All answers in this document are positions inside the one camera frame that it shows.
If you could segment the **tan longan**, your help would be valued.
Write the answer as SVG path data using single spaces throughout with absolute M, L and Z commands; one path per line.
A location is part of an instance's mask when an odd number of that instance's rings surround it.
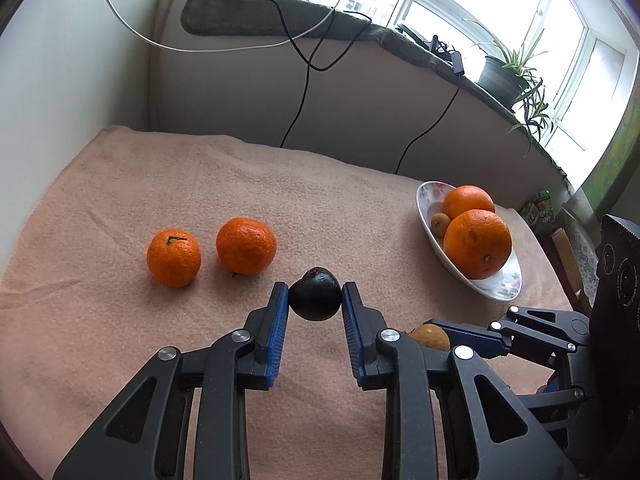
M 447 333 L 440 326 L 433 323 L 425 323 L 418 326 L 409 333 L 409 336 L 425 348 L 438 351 L 449 351 L 451 348 Z
M 448 226 L 450 225 L 451 219 L 444 214 L 443 212 L 438 212 L 434 214 L 431 218 L 430 229 L 433 233 L 434 237 L 439 240 L 443 240 L 446 232 L 448 230 Z

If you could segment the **large orange speckled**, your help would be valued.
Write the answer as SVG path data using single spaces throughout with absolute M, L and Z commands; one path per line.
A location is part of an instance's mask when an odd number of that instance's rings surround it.
M 450 222 L 442 250 L 466 278 L 484 280 L 496 274 L 509 259 L 512 237 L 498 214 L 472 209 Z

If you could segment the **dark plum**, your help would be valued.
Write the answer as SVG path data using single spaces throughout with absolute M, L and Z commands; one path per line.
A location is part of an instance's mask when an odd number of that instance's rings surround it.
M 320 266 L 308 270 L 288 291 L 288 305 L 307 321 L 323 322 L 332 318 L 341 303 L 340 283 Z

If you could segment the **cardboard box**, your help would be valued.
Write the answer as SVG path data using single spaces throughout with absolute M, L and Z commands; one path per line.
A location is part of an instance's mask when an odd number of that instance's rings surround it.
M 559 273 L 567 297 L 574 304 L 582 291 L 582 276 L 570 240 L 563 228 L 557 228 L 550 235 L 550 240 L 556 260 L 555 270 Z

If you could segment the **green snack bag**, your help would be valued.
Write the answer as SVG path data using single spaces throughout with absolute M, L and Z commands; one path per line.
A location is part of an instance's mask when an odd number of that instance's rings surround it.
M 541 230 L 552 226 L 555 213 L 551 195 L 547 190 L 534 195 L 521 209 L 520 215 L 532 230 Z

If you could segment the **large orange smooth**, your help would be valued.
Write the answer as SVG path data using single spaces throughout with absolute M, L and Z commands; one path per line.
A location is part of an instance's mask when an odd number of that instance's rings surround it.
M 454 188 L 442 202 L 442 213 L 446 214 L 450 220 L 472 209 L 495 211 L 495 203 L 491 196 L 475 185 L 461 185 Z

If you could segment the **white floral plate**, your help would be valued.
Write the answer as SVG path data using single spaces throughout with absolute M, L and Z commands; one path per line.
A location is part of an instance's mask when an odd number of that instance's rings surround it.
M 484 188 L 423 182 L 416 209 L 436 257 L 454 278 L 486 298 L 515 300 L 523 277 L 513 236 Z

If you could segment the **mandarin with stem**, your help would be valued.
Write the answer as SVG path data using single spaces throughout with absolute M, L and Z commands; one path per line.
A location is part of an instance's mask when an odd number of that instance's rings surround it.
M 200 244 L 183 230 L 160 231 L 146 251 L 146 264 L 158 284 L 170 288 L 186 287 L 195 280 L 202 264 Z

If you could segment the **mandarin bumpy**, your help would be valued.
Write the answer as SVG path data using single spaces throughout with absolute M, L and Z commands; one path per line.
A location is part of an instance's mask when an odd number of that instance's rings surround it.
M 236 217 L 218 231 L 216 252 L 224 270 L 257 275 L 272 263 L 277 253 L 277 237 L 265 223 Z

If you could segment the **potted spider plant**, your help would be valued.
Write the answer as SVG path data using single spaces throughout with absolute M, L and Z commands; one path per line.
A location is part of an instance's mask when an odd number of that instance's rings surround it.
M 558 124 L 549 115 L 544 80 L 536 74 L 536 68 L 529 65 L 533 58 L 544 54 L 538 50 L 544 29 L 538 30 L 530 44 L 523 41 L 517 49 L 510 49 L 480 21 L 474 18 L 465 18 L 465 21 L 483 29 L 500 53 L 499 56 L 485 56 L 477 84 L 508 110 L 518 106 L 522 111 L 523 120 L 513 125 L 508 133 L 522 129 L 527 133 L 529 143 L 534 139 L 540 142 L 544 133 L 554 133 Z

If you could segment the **black clip device on sill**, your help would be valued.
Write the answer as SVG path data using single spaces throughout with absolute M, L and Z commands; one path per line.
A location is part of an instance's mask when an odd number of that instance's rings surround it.
M 434 35 L 431 39 L 427 39 L 422 36 L 420 32 L 409 27 L 406 23 L 400 23 L 397 25 L 396 30 L 401 34 L 408 36 L 423 50 L 431 52 L 431 54 L 436 55 L 442 61 L 450 64 L 456 76 L 464 75 L 465 70 L 461 53 L 453 46 L 446 44 L 446 42 L 442 42 L 442 40 L 439 39 L 439 36 Z

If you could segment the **green windowsill cloth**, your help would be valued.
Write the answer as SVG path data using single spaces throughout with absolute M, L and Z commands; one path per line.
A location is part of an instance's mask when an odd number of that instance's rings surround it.
M 175 0 L 164 37 L 204 58 L 162 64 L 160 125 L 224 133 L 512 202 L 566 174 L 475 84 L 393 30 L 300 0 Z

